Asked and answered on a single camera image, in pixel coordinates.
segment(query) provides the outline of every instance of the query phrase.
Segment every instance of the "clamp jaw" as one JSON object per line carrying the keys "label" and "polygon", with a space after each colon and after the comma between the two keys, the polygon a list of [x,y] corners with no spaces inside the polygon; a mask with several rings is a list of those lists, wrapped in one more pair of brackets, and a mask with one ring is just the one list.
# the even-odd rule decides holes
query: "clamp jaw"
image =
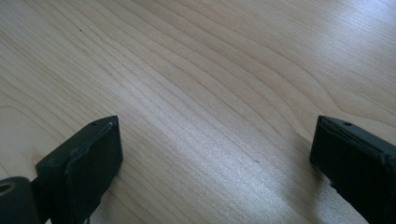
{"label": "clamp jaw", "polygon": [[0,181],[0,223],[82,224],[122,163],[117,116],[96,120],[36,166],[37,178]]}
{"label": "clamp jaw", "polygon": [[396,223],[396,146],[319,116],[310,160],[369,223]]}

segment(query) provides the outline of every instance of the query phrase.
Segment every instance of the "wooden table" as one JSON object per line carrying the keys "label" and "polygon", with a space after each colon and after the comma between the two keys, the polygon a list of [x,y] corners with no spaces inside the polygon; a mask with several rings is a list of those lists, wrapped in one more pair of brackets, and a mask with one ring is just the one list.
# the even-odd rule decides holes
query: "wooden table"
{"label": "wooden table", "polygon": [[364,223],[317,116],[396,144],[396,2],[0,1],[0,178],[118,115],[92,223]]}

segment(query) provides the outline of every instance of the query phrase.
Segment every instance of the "wood grain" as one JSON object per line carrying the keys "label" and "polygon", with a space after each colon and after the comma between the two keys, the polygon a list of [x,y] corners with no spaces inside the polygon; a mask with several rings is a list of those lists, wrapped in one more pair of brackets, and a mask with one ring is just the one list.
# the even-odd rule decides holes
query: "wood grain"
{"label": "wood grain", "polygon": [[92,223],[364,223],[319,114],[396,144],[396,2],[0,1],[0,178],[86,123],[125,155]]}

